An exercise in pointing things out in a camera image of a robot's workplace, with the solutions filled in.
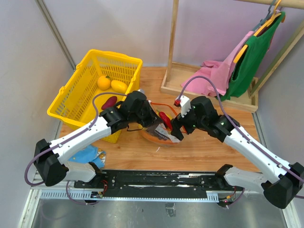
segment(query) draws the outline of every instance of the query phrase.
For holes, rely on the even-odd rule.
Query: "pink cloth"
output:
[[[226,90],[228,89],[229,80],[236,66],[233,63],[233,60],[240,49],[243,47],[244,43],[248,40],[250,36],[252,36],[255,32],[248,32],[245,37],[241,40],[241,42],[233,49],[233,51],[228,55],[228,57],[224,60],[224,62],[219,61],[205,61],[203,62],[203,67],[198,70],[194,75],[188,78],[184,83],[181,84],[183,87],[191,78],[195,76],[205,76],[209,78],[214,85],[216,86],[218,92],[222,95],[225,95]],[[203,79],[197,78],[190,82],[190,84],[186,88],[189,92],[194,92],[197,94],[203,94],[207,96],[216,96],[216,93],[210,83]]]

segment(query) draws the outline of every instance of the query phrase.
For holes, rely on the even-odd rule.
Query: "purple vegetable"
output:
[[[117,96],[111,96],[107,101],[104,103],[104,105],[101,107],[102,110],[113,107],[117,102]]]

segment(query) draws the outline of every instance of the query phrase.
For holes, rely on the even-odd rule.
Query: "wooden surface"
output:
[[[175,38],[178,8],[179,8],[179,0],[173,0],[171,34],[170,34],[170,44],[169,44],[169,56],[168,56],[168,70],[167,70],[167,80],[168,81],[170,81],[171,69],[172,69],[174,38]]]
[[[258,93],[260,88],[262,88],[262,86],[265,84],[268,78],[274,73],[277,67],[281,64],[281,62],[285,59],[285,57],[293,49],[293,47],[297,44],[297,42],[300,40],[300,38],[303,35],[304,35],[304,20],[301,22],[297,30],[290,37],[290,39],[286,42],[284,47],[282,47],[280,52],[276,55],[275,59],[272,61],[266,72],[260,77],[257,84],[252,88],[250,97],[253,97]]]
[[[199,66],[188,65],[184,63],[172,63],[171,69],[171,80],[166,80],[167,74],[165,74],[161,91],[163,93],[171,94],[171,95],[179,95],[181,92],[181,83],[187,80],[190,76],[193,75],[194,72],[200,69]],[[244,93],[240,97],[231,97],[230,100],[226,100],[223,102],[224,107],[235,108],[242,111],[252,112],[254,113],[257,110],[257,97],[253,96],[249,98],[251,87],[248,89],[247,93]],[[199,94],[185,91],[184,94],[189,98],[195,98],[199,96]],[[219,105],[219,102],[214,97],[208,97],[214,106]]]
[[[246,1],[246,2],[270,5],[273,0],[237,0],[237,1]],[[296,8],[296,9],[304,9],[304,1],[303,0],[283,0],[279,6]]]
[[[143,67],[140,86],[148,99],[173,106],[176,96],[160,92],[165,71],[165,67]],[[251,113],[231,108],[226,108],[226,111],[258,139]],[[60,137],[71,132],[68,126],[63,125]],[[158,145],[144,139],[140,132],[126,130],[116,144],[99,140],[93,145],[106,151],[106,169],[216,171],[224,164],[232,164],[243,170],[258,171],[242,154],[199,130],[187,135],[178,146],[161,147],[159,150]]]

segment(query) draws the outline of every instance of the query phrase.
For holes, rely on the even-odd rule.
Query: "clothes hanger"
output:
[[[253,36],[255,36],[255,37],[258,36],[259,33],[260,33],[261,31],[263,31],[264,28],[269,27],[269,26],[275,21],[275,19],[276,19],[278,16],[281,15],[280,12],[279,12],[279,13],[276,13],[276,9],[278,8],[278,6],[279,6],[279,4],[280,4],[281,1],[282,1],[282,0],[279,0],[279,1],[277,2],[277,4],[275,5],[274,11],[273,11],[273,14],[271,15],[271,17],[264,23],[264,25],[262,25],[262,26],[253,34]],[[233,60],[233,62],[234,62],[235,64],[241,59],[241,57],[243,56],[243,54],[244,54],[244,52],[246,51],[247,48],[248,48],[248,45],[246,44],[246,45],[244,45],[244,46],[242,47],[242,49],[238,52],[238,54],[236,55],[236,57],[235,57],[234,60]]]
[[[269,8],[268,8],[268,13],[266,15],[266,17],[264,19],[262,19],[251,31],[256,31],[261,25],[263,25],[265,23],[266,20],[268,20],[271,16],[271,8],[272,6],[275,4],[276,0],[273,0],[272,3],[270,4]]]

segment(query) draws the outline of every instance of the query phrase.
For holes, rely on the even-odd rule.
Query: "red connector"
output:
[[[181,100],[175,100],[174,101],[174,106],[180,107],[180,105],[181,105]]]

